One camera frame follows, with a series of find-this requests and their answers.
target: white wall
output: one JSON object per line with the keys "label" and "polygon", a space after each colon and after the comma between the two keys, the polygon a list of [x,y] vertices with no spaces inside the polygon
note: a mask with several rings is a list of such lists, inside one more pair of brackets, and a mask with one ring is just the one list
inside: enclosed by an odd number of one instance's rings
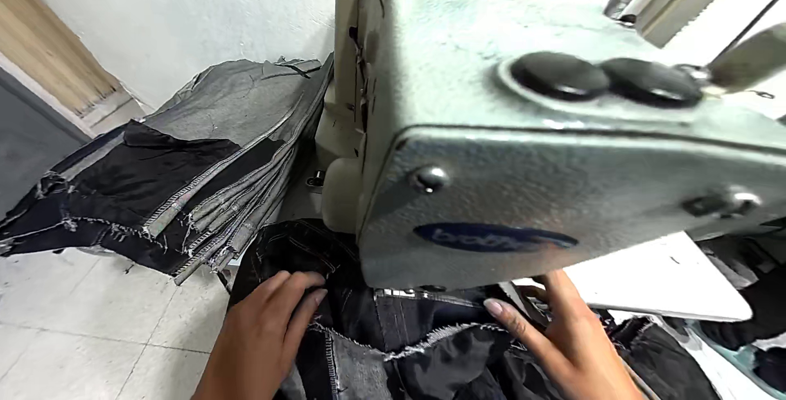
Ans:
{"label": "white wall", "polygon": [[44,0],[102,66],[158,107],[232,59],[320,58],[335,0]]}
{"label": "white wall", "polygon": [[[680,52],[686,63],[712,61],[771,0],[715,0],[692,23],[678,33],[666,49]],[[775,24],[786,23],[786,0],[781,0],[754,26],[746,37]],[[776,75],[755,87],[772,93],[775,99],[748,94],[746,103],[762,113],[777,118],[786,114],[786,73]]]}

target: brother logo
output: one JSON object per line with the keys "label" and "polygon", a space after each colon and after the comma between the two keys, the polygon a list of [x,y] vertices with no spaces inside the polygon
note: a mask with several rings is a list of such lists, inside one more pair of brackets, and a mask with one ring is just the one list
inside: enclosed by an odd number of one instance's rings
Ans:
{"label": "brother logo", "polygon": [[576,239],[533,228],[510,228],[491,224],[428,224],[414,232],[437,245],[478,252],[533,252],[549,248],[570,248]]}

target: left hand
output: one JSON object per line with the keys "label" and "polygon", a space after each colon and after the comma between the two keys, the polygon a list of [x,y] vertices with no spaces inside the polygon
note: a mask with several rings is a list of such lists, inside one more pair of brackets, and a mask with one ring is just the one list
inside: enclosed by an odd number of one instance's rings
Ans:
{"label": "left hand", "polygon": [[233,306],[192,400],[273,398],[327,290],[303,293],[324,284],[317,273],[280,271]]}

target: stack of denim pieces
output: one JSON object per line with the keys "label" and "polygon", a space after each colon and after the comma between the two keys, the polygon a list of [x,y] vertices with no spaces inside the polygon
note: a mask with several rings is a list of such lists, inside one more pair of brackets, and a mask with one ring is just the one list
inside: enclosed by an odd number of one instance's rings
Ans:
{"label": "stack of denim pieces", "polygon": [[332,56],[232,61],[55,165],[0,221],[0,254],[92,247],[182,282],[241,254],[313,138]]}

